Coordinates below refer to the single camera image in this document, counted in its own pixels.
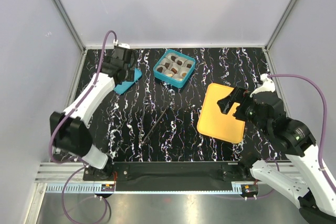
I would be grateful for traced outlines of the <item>teal box lid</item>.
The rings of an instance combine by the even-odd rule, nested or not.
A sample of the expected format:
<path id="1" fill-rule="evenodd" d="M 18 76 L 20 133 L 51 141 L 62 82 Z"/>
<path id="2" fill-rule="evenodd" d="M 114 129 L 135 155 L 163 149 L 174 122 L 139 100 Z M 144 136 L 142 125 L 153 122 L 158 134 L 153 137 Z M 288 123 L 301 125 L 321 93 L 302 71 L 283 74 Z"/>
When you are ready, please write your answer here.
<path id="1" fill-rule="evenodd" d="M 113 90 L 115 93 L 122 95 L 127 92 L 140 78 L 142 77 L 142 72 L 135 68 L 134 80 L 133 81 L 124 81 L 122 84 L 117 85 Z"/>

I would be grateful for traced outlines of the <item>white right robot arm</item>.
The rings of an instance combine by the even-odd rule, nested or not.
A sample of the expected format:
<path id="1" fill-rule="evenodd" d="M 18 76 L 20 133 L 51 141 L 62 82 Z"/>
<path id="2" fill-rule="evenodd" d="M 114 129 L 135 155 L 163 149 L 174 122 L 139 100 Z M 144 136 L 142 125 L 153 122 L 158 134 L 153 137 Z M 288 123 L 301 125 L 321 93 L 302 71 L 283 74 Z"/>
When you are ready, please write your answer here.
<path id="1" fill-rule="evenodd" d="M 297 170 L 303 182 L 272 168 L 265 160 L 249 154 L 225 177 L 239 176 L 258 180 L 290 200 L 308 223 L 335 223 L 335 191 L 319 167 L 319 148 L 309 128 L 287 116 L 283 100 L 274 91 L 252 93 L 234 88 L 217 101 L 220 111 L 228 114 L 237 104 L 233 117 L 252 123 L 278 148 Z"/>

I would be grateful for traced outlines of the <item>metal tongs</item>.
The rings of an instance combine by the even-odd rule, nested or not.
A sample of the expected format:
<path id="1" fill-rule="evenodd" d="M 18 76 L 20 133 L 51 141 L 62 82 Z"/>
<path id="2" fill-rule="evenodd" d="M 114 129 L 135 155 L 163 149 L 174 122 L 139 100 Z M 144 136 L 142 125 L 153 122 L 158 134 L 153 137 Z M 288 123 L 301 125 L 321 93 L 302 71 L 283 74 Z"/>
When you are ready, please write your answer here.
<path id="1" fill-rule="evenodd" d="M 155 127 L 158 125 L 158 123 L 161 121 L 162 117 L 165 115 L 166 111 L 168 110 L 168 108 L 171 106 L 173 99 L 170 98 L 165 109 L 163 110 L 163 112 L 161 113 L 161 115 L 159 116 L 158 120 L 154 123 L 154 125 L 150 128 L 149 132 L 147 133 L 147 135 L 145 136 L 145 138 L 142 140 L 141 142 L 141 146 L 145 145 L 147 143 L 147 141 L 149 140 L 150 135 L 153 133 Z"/>

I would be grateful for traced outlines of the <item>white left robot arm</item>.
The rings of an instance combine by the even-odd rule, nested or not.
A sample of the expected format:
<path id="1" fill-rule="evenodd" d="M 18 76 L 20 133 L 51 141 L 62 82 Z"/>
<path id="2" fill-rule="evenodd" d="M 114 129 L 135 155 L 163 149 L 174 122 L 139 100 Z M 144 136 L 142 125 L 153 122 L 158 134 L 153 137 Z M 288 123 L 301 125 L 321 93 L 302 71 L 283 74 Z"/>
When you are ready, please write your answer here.
<path id="1" fill-rule="evenodd" d="M 116 86 L 135 80 L 136 60 L 129 45 L 115 45 L 112 55 L 102 60 L 79 97 L 61 113 L 53 112 L 50 116 L 51 147 L 95 168 L 95 174 L 103 180 L 113 175 L 112 158 L 94 145 L 88 124 L 100 103 Z"/>

